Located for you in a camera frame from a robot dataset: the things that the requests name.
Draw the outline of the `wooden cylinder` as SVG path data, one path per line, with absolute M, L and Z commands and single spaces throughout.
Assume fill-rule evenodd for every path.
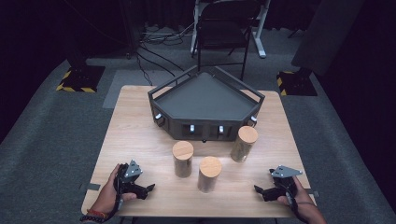
M 222 164 L 217 157 L 204 157 L 199 165 L 198 190 L 203 193 L 213 191 L 221 171 Z

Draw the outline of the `grey panel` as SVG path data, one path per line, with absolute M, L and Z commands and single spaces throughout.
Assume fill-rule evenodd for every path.
M 324 76 L 360 13 L 365 0 L 322 0 L 291 64 L 298 76 Z

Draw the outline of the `black yellow striped base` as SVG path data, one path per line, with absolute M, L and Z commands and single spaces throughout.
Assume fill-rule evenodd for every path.
M 276 75 L 276 82 L 282 96 L 317 96 L 317 91 L 309 77 L 297 72 L 281 71 Z
M 98 83 L 105 69 L 104 66 L 95 65 L 87 65 L 83 69 L 73 69 L 70 67 L 56 87 L 56 90 L 97 92 Z

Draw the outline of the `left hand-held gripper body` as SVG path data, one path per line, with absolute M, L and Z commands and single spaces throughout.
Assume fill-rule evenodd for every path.
M 134 193 L 140 199 L 142 193 L 149 193 L 147 187 L 142 187 L 135 183 L 141 174 L 142 170 L 135 160 L 131 160 L 130 163 L 121 164 L 114 180 L 114 189 L 117 194 Z

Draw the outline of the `person's left hand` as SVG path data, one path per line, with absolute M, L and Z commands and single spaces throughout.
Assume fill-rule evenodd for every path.
M 114 180 L 118 173 L 120 166 L 117 164 L 111 172 L 107 182 L 102 187 L 96 201 L 88 211 L 101 212 L 109 215 L 115 205 L 117 192 L 114 189 Z

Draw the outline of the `person's right hand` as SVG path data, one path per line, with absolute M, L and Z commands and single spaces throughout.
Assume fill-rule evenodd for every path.
M 294 183 L 295 183 L 296 188 L 297 188 L 297 193 L 294 196 L 294 200 L 295 200 L 294 207 L 292 205 L 290 205 L 290 202 L 289 202 L 289 199 L 288 199 L 287 196 L 279 196 L 277 198 L 277 201 L 279 203 L 283 203 L 286 206 L 289 206 L 290 208 L 293 207 L 293 212 L 296 215 L 300 216 L 299 211 L 298 211 L 298 205 L 299 204 L 312 204 L 314 206 L 315 206 L 315 204 L 312 201 L 311 197 L 306 192 L 306 190 L 303 188 L 303 186 L 302 186 L 301 182 L 299 181 L 299 179 L 296 176 L 294 176 L 293 180 L 294 180 Z

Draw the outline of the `dark grey corner rack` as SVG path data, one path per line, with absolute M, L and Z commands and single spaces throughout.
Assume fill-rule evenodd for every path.
M 264 95 L 215 66 L 192 67 L 148 92 L 153 121 L 173 138 L 233 141 L 255 126 Z

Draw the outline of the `glass jar with wooden lid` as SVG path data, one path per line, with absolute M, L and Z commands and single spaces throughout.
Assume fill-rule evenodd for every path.
M 185 178 L 191 175 L 193 152 L 193 145 L 188 141 L 178 141 L 173 145 L 176 176 Z
M 258 140 L 258 136 L 258 132 L 253 127 L 241 127 L 233 143 L 231 158 L 236 162 L 244 162 L 253 145 Z

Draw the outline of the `black folding chair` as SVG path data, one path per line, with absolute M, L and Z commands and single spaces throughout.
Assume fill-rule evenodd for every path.
M 258 0 L 217 0 L 205 6 L 196 25 L 197 36 L 192 54 L 197 53 L 197 68 L 215 66 L 219 63 L 202 62 L 203 49 L 244 49 L 240 79 L 244 78 L 252 26 L 259 13 Z

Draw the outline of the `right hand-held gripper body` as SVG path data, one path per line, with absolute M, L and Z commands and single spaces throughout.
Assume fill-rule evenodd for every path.
M 297 187 L 293 178 L 297 175 L 301 175 L 303 173 L 302 171 L 279 165 L 275 169 L 271 169 L 270 173 L 276 186 L 272 196 L 273 200 L 280 196 L 286 196 L 287 194 L 291 196 L 297 194 Z

